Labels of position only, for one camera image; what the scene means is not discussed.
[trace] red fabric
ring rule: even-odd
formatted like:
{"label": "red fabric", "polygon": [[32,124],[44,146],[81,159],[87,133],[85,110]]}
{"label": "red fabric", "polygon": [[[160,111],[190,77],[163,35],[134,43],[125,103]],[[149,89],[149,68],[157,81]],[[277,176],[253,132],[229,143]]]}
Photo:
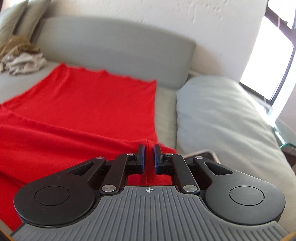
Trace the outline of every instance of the red fabric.
{"label": "red fabric", "polygon": [[21,224],[13,197],[22,185],[96,156],[136,152],[139,144],[147,149],[145,173],[128,184],[171,184],[154,171],[155,88],[155,81],[61,64],[0,105],[0,219],[12,230]]}

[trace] window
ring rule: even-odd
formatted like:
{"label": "window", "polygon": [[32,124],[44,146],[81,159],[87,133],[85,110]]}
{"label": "window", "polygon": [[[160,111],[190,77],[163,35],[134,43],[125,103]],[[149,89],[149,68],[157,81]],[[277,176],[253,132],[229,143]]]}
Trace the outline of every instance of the window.
{"label": "window", "polygon": [[252,54],[240,80],[272,105],[289,72],[296,44],[296,0],[269,0]]}

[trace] brown cloth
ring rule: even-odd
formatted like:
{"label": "brown cloth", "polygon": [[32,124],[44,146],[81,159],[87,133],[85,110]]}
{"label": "brown cloth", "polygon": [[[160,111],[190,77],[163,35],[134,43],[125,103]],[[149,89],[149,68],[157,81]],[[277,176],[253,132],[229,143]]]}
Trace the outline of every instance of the brown cloth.
{"label": "brown cloth", "polygon": [[0,46],[0,60],[7,54],[18,56],[24,52],[36,54],[40,52],[40,49],[36,45],[31,44],[26,37],[12,35]]}

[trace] pile of clothes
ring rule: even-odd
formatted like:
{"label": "pile of clothes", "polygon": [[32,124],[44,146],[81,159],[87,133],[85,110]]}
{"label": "pile of clothes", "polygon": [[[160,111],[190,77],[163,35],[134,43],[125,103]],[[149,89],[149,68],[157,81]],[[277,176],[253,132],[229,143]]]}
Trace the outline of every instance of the pile of clothes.
{"label": "pile of clothes", "polygon": [[40,48],[15,35],[0,46],[0,60],[0,73],[9,71],[12,75],[34,73],[47,65]]}

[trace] black window frame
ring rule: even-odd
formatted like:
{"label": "black window frame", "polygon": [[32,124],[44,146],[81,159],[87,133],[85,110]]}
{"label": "black window frame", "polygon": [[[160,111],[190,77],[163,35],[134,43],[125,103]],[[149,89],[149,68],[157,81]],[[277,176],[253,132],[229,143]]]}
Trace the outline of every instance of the black window frame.
{"label": "black window frame", "polygon": [[294,17],[294,23],[293,23],[293,27],[290,28],[286,21],[282,20],[274,11],[272,11],[269,7],[268,7],[268,3],[267,3],[267,7],[266,7],[266,12],[265,12],[265,17],[267,17],[275,26],[277,26],[279,28],[279,30],[291,41],[291,43],[293,44],[293,50],[292,50],[292,54],[288,63],[288,66],[286,68],[286,71],[284,73],[284,76],[282,78],[282,80],[280,81],[280,83],[278,84],[275,92],[273,93],[271,99],[266,99],[263,95],[259,94],[258,92],[256,92],[255,90],[253,90],[252,88],[244,85],[243,83],[240,83],[240,85],[248,92],[250,92],[251,94],[257,96],[258,98],[260,98],[261,100],[263,100],[265,103],[269,104],[269,105],[273,105],[273,103],[275,102],[277,96],[279,95],[279,92],[281,91],[284,82],[287,78],[287,75],[289,73],[289,70],[291,68],[292,65],[292,61],[294,59],[295,56],[295,52],[296,52],[296,10],[295,10],[295,17]]}

